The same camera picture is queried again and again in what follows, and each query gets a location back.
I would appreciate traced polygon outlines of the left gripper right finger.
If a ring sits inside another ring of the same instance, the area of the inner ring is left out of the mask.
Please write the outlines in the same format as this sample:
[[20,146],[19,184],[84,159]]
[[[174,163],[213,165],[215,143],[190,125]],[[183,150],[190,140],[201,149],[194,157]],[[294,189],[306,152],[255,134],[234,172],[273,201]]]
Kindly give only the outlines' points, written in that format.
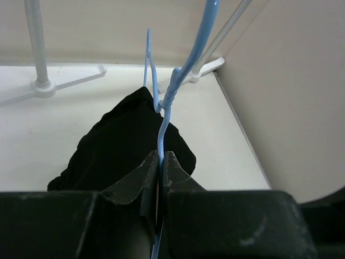
[[165,232],[171,258],[317,258],[295,200],[274,190],[210,191],[164,158]]

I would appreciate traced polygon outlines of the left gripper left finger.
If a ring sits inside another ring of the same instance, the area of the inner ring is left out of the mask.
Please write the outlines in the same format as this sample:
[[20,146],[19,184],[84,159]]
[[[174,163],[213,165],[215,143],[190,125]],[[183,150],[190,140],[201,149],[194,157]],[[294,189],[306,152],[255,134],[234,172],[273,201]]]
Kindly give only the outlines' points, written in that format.
[[2,192],[1,258],[150,258],[158,155],[103,192]]

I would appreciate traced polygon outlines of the black trousers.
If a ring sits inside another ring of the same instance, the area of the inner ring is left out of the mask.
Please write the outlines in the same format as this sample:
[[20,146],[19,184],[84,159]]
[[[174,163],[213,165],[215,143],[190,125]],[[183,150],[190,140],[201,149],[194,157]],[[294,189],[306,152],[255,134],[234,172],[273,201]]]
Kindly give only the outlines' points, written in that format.
[[136,169],[157,149],[162,116],[141,87],[105,113],[77,145],[67,168],[48,185],[49,191],[103,191]]

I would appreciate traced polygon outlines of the light blue wire hanger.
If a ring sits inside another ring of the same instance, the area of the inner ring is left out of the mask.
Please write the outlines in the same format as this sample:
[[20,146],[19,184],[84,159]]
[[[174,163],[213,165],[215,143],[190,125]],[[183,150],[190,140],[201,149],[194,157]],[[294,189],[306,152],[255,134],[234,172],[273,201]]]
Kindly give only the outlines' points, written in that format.
[[220,6],[220,1],[206,1],[202,20],[198,29],[197,37],[195,39],[192,50],[185,61],[184,65],[179,68],[173,69],[170,83],[168,85],[167,91],[162,100],[158,99],[158,81],[157,81],[157,71],[154,63],[152,51],[151,51],[151,29],[147,30],[147,42],[146,42],[146,55],[145,55],[145,66],[144,66],[144,76],[143,85],[147,85],[147,70],[148,66],[151,69],[151,78],[153,85],[153,102],[154,111],[156,113],[161,113],[164,111],[163,121],[161,123],[158,136],[157,136],[157,152],[159,157],[159,172],[158,172],[158,182],[157,182],[157,217],[156,217],[156,227],[155,227],[155,243],[153,245],[151,258],[158,258],[158,252],[161,243],[162,229],[163,229],[163,161],[164,161],[164,136],[168,128],[171,116],[171,106],[177,95],[179,88],[182,85],[183,80],[187,77],[189,72],[194,68],[194,66],[199,61],[206,43],[209,39],[211,30],[213,28],[214,22],[217,17],[218,9]]

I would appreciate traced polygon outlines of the white clothes rack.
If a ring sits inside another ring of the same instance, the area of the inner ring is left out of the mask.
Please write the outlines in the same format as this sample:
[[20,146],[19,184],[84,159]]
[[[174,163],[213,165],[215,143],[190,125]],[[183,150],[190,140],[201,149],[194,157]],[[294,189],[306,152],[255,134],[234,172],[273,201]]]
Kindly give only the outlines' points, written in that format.
[[[230,30],[233,28],[233,26],[236,24],[238,19],[242,16],[242,14],[245,12],[245,10],[250,4],[251,1],[241,1],[238,4],[233,14],[223,25],[221,30],[217,33],[216,37],[211,42],[211,44],[209,46],[205,46],[199,61],[189,72],[187,77],[183,80],[182,85],[187,82],[195,83],[199,80],[201,76],[216,70],[224,64],[223,58],[218,58],[212,62],[209,62],[208,59],[212,56],[214,51],[218,48],[220,43],[224,40],[225,36],[230,32]],[[33,97],[49,98],[52,97],[57,90],[85,83],[93,79],[100,78],[106,74],[106,69],[102,65],[99,65],[98,74],[95,74],[93,76],[88,76],[60,85],[57,85],[52,80],[50,80],[47,72],[43,25],[39,1],[25,1],[24,5],[37,77],[32,82],[31,88],[25,94],[20,96],[14,96],[8,100],[1,101],[2,106],[16,103],[22,100],[27,100]],[[159,100],[162,100],[164,98],[169,83],[170,80],[165,80],[162,82],[158,81]]]

